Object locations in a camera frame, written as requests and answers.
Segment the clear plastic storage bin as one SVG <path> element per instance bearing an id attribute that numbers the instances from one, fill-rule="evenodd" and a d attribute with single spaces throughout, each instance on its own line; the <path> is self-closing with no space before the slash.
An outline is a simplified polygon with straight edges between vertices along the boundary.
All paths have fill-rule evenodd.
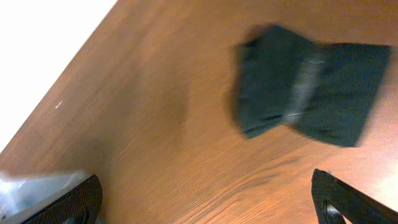
<path id="1" fill-rule="evenodd" d="M 19 177 L 1 172 L 1 223 L 22 223 L 89 177 L 80 170 Z"/>

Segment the black garment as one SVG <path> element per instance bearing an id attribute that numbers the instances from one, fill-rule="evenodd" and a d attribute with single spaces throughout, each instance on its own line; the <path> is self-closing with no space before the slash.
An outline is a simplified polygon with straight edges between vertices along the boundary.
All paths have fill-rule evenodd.
<path id="1" fill-rule="evenodd" d="M 357 146 L 391 54 L 389 45 L 320 44 L 268 26 L 239 47 L 242 133 L 254 138 L 287 124 L 317 141 Z"/>

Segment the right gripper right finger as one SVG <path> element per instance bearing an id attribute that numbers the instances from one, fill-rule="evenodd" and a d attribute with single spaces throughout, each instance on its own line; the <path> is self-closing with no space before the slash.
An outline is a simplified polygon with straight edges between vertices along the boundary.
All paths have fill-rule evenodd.
<path id="1" fill-rule="evenodd" d="M 312 199 L 319 224 L 397 223 L 397 212 L 324 170 L 312 175 Z"/>

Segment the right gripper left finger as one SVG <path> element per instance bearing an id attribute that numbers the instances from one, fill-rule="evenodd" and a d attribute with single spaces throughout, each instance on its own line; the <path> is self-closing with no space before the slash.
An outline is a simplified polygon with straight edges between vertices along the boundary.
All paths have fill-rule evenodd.
<path id="1" fill-rule="evenodd" d="M 89 178 L 39 210 L 22 224 L 95 224 L 103 200 L 98 176 Z"/>

